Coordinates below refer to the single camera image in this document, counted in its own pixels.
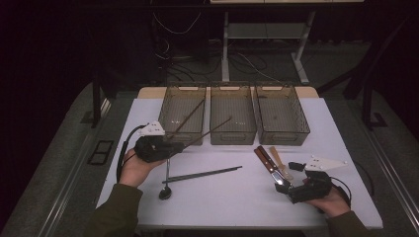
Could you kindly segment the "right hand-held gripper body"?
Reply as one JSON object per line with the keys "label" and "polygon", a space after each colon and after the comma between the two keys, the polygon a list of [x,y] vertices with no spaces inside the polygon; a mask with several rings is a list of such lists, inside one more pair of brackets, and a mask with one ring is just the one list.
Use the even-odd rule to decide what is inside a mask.
{"label": "right hand-held gripper body", "polygon": [[327,171],[345,167],[346,161],[338,161],[327,158],[311,157],[305,162],[305,168],[302,172],[306,178],[299,187],[293,187],[288,193],[288,197],[292,203],[305,202],[312,199],[326,197],[332,188],[337,189],[340,194],[347,199],[345,191],[332,183],[332,178]]}

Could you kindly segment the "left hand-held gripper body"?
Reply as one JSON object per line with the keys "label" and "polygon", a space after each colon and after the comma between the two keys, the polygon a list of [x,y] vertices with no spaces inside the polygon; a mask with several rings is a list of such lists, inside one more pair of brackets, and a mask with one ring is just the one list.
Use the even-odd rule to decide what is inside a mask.
{"label": "left hand-held gripper body", "polygon": [[141,125],[138,140],[133,149],[136,155],[145,162],[156,162],[168,159],[171,148],[164,141],[165,130],[159,121]]}

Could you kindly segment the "light wooden spoon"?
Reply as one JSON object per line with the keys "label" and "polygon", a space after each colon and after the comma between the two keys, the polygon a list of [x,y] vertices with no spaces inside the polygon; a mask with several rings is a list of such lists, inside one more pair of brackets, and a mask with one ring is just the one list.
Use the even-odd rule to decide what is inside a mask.
{"label": "light wooden spoon", "polygon": [[269,150],[273,155],[281,174],[285,177],[286,180],[291,181],[293,176],[288,172],[287,166],[282,162],[277,149],[274,146],[271,146]]}

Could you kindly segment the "brown wooden chopstick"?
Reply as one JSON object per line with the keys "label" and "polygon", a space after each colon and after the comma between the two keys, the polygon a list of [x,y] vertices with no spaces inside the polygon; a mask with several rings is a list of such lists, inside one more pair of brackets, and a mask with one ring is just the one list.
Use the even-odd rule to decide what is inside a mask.
{"label": "brown wooden chopstick", "polygon": [[166,137],[185,143],[198,138],[203,130],[204,107],[204,99],[171,100],[160,118]]}
{"label": "brown wooden chopstick", "polygon": [[209,135],[210,133],[212,133],[213,131],[217,130],[218,128],[222,127],[223,125],[225,125],[227,122],[229,122],[232,119],[232,117],[229,117],[228,119],[226,119],[225,121],[223,121],[222,123],[220,123],[219,125],[211,128],[209,131],[205,132],[203,135],[201,135],[200,137],[196,138],[195,140],[191,141],[190,143],[188,143],[187,145],[184,146],[184,149],[190,147],[191,145],[194,145],[195,143],[197,143],[198,141],[200,141],[201,139],[203,139],[204,137],[206,137],[207,135]]}

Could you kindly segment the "transparent grey plastic bin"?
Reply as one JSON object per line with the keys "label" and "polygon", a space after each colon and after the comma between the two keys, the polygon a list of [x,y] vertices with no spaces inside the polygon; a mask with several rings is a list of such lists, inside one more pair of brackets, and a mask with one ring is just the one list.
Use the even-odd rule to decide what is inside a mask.
{"label": "transparent grey plastic bin", "polygon": [[305,142],[310,128],[293,85],[257,82],[254,104],[261,144],[301,146]]}
{"label": "transparent grey plastic bin", "polygon": [[252,145],[256,135],[248,82],[212,82],[209,112],[212,145]]}
{"label": "transparent grey plastic bin", "polygon": [[177,82],[167,86],[158,121],[165,139],[188,144],[202,144],[207,84]]}

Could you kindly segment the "metal spoon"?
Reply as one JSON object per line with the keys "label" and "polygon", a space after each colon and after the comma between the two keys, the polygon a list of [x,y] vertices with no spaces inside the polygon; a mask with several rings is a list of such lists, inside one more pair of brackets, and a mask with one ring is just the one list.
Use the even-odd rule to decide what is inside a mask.
{"label": "metal spoon", "polygon": [[165,200],[168,199],[171,195],[172,195],[172,190],[170,189],[170,187],[168,186],[167,181],[169,180],[169,176],[170,176],[170,161],[167,160],[166,161],[166,176],[165,176],[165,186],[164,188],[160,191],[159,193],[159,198],[161,200]]}

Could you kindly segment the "person's right hand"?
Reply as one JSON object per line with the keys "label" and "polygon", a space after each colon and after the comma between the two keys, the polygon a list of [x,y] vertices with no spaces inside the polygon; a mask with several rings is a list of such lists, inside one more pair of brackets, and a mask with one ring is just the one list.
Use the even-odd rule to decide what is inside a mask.
{"label": "person's right hand", "polygon": [[335,188],[332,188],[326,197],[308,200],[307,203],[319,208],[328,217],[336,217],[351,210]]}

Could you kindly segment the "person's left hand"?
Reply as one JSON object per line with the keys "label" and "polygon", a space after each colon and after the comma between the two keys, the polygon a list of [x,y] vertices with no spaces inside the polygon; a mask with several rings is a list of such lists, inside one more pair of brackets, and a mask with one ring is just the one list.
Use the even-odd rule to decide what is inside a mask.
{"label": "person's left hand", "polygon": [[130,149],[124,157],[124,164],[118,183],[138,188],[146,180],[149,173],[163,163],[164,160],[147,163],[140,159],[133,149]]}

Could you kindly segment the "light wooden board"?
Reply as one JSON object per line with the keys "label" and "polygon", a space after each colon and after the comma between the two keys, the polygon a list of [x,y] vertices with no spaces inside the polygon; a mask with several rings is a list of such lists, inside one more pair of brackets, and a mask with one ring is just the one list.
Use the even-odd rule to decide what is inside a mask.
{"label": "light wooden board", "polygon": [[[300,98],[318,98],[317,91],[309,86],[297,86],[295,88],[297,95]],[[166,87],[144,87],[138,92],[139,99],[163,99],[165,96]]]}

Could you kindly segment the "black metal stand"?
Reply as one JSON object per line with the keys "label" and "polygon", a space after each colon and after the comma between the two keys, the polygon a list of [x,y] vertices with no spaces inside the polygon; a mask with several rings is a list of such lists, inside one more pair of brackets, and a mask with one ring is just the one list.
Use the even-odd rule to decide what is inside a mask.
{"label": "black metal stand", "polygon": [[95,68],[91,73],[92,86],[92,111],[82,121],[91,124],[96,128],[101,121],[105,103],[109,99],[114,99],[119,90],[119,82],[109,69]]}
{"label": "black metal stand", "polygon": [[386,49],[397,36],[407,19],[402,20],[383,39],[374,40],[361,62],[351,70],[352,74],[343,95],[348,100],[355,100],[363,93],[361,119],[369,130],[375,127],[386,126],[382,117],[372,121],[372,101],[374,77],[373,72],[384,55]]}

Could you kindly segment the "grey metal stand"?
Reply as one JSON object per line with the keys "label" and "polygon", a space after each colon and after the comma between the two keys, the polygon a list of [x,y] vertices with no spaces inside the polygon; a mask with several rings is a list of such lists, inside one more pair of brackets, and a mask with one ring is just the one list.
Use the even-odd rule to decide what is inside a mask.
{"label": "grey metal stand", "polygon": [[221,57],[221,78],[229,80],[228,43],[230,40],[298,40],[298,48],[291,53],[293,66],[301,84],[309,83],[301,62],[305,45],[315,18],[315,11],[309,12],[304,22],[297,23],[234,23],[229,13],[224,13]]}

